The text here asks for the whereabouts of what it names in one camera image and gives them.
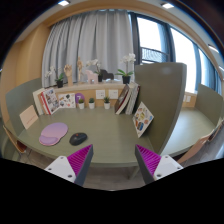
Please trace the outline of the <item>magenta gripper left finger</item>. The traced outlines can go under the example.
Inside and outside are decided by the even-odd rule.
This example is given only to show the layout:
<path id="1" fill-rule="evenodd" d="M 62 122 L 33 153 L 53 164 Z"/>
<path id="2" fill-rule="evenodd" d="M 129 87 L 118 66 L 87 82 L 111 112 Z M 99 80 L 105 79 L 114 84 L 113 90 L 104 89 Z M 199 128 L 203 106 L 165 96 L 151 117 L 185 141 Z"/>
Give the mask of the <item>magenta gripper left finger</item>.
<path id="1" fill-rule="evenodd" d="M 76 185 L 84 184 L 91 160 L 93 157 L 93 145 L 88 145 L 68 157 L 59 156 L 46 171 L 68 180 Z"/>

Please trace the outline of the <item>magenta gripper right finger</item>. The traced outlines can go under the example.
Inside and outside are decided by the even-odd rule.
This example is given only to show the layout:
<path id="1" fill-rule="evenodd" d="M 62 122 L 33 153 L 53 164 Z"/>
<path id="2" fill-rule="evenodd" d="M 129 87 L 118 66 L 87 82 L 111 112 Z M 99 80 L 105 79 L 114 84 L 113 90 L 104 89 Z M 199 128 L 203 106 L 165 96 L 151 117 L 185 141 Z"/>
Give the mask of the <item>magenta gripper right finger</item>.
<path id="1" fill-rule="evenodd" d="M 138 144 L 135 145 L 135 156 L 146 184 L 182 169 L 182 166 L 169 155 L 160 156 Z"/>

